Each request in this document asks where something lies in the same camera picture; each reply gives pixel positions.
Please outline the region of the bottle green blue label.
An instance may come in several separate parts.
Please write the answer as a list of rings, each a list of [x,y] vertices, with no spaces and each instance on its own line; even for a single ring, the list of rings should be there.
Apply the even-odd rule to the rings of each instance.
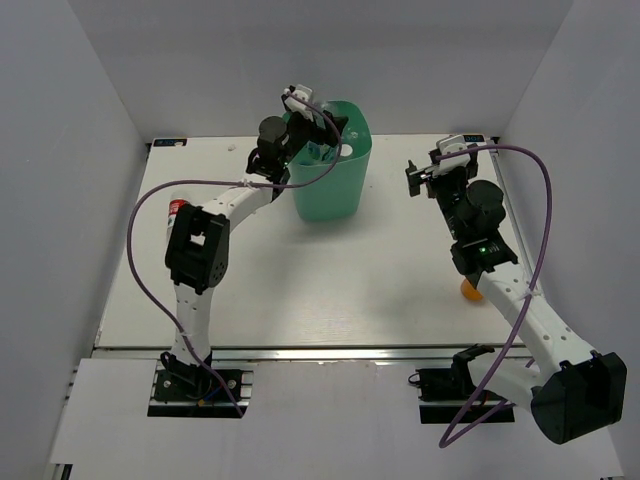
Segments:
[[[329,164],[335,157],[335,147],[326,144],[316,144],[309,142],[306,150],[306,157],[301,161],[304,165]]]

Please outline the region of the bottle red label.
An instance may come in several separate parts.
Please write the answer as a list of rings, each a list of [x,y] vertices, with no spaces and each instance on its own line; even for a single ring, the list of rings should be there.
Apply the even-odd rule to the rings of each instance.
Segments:
[[[168,204],[168,216],[167,216],[167,229],[166,229],[166,241],[169,241],[171,237],[171,233],[173,231],[173,227],[176,221],[176,217],[179,209],[191,202],[191,195],[188,191],[176,190],[170,196],[170,201]]]

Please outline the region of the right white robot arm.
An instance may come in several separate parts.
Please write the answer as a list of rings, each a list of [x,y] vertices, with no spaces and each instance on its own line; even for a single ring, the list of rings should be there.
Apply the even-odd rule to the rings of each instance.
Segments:
[[[500,360],[496,349],[473,345],[456,353],[450,384],[472,399],[489,390],[529,411],[542,433],[564,444],[620,421],[627,368],[615,353],[601,354],[580,338],[529,285],[499,225],[506,217],[500,187],[476,177],[474,161],[438,174],[410,164],[409,193],[435,199],[454,239],[454,265],[509,323],[536,369]]]

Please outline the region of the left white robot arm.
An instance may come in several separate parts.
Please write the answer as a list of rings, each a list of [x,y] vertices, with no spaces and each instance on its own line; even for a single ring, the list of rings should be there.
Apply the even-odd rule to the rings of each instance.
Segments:
[[[264,119],[241,185],[203,205],[185,203],[177,210],[165,265],[174,284],[176,317],[182,328],[176,331],[171,350],[161,355],[161,363],[166,369],[185,365],[176,384],[188,398],[202,398],[211,387],[211,374],[198,361],[210,362],[212,297],[227,272],[230,234],[251,214],[278,198],[290,178],[288,163],[309,142],[338,145],[337,135],[344,131],[349,118],[329,111],[324,114],[332,126],[322,126],[301,113]]]

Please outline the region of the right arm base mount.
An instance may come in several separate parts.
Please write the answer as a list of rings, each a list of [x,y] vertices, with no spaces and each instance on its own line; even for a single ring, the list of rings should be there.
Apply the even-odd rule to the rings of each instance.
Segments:
[[[476,357],[494,353],[487,345],[473,345],[454,355],[451,366],[417,369],[409,375],[407,382],[418,390],[420,423],[422,425],[447,425],[464,406],[475,386],[469,378],[463,378],[462,366]],[[470,424],[497,406],[503,398],[490,391],[483,391],[465,412],[460,423]],[[514,423],[512,406],[503,406],[497,413],[484,420],[488,424]]]

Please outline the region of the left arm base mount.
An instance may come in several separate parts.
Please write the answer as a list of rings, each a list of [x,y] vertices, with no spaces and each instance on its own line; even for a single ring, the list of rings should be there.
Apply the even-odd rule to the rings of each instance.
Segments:
[[[253,371],[223,368],[219,378],[163,352],[154,375],[148,417],[240,419],[252,394]]]

